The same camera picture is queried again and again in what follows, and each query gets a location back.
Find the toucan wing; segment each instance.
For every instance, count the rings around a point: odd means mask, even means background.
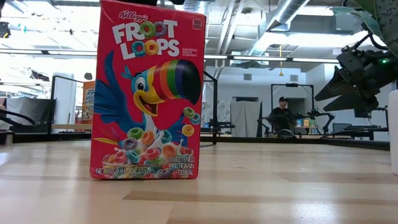
[[[94,112],[101,115],[105,124],[115,122],[127,133],[131,128],[145,129],[144,123],[134,122],[127,109],[126,96],[120,89],[113,70],[113,54],[109,53],[104,62],[106,79],[95,81]]]

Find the froot loops cereal box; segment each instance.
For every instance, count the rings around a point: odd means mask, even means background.
[[[204,47],[204,15],[102,0],[92,178],[197,177]]]

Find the cereal box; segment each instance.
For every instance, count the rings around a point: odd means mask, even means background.
[[[101,2],[90,175],[198,175],[205,17]]]
[[[94,85],[95,82],[83,83],[83,103],[81,105],[81,123],[91,124],[93,120],[93,107],[94,107]]]

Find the ceiling light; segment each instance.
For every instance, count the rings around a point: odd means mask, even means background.
[[[337,59],[293,58],[294,62],[339,63]]]
[[[333,16],[333,11],[328,6],[304,6],[298,10],[297,14],[304,16]]]
[[[282,57],[252,57],[252,56],[234,56],[235,60],[257,60],[257,61],[277,61],[284,62],[287,58]]]
[[[226,59],[225,55],[205,55],[205,59]]]
[[[68,51],[68,50],[60,50],[60,51],[49,51],[49,54],[52,55],[85,55],[85,56],[96,56],[97,52],[79,52],[79,51]]]
[[[165,4],[166,6],[172,6],[172,5],[173,5],[172,2],[166,1],[166,0],[164,1],[164,4]]]
[[[0,54],[41,54],[39,50],[0,49]]]

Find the person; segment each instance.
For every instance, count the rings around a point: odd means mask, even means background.
[[[281,129],[290,129],[289,121],[292,119],[292,112],[287,108],[289,100],[282,96],[279,98],[279,107],[274,108],[269,115],[270,122],[276,132]]]

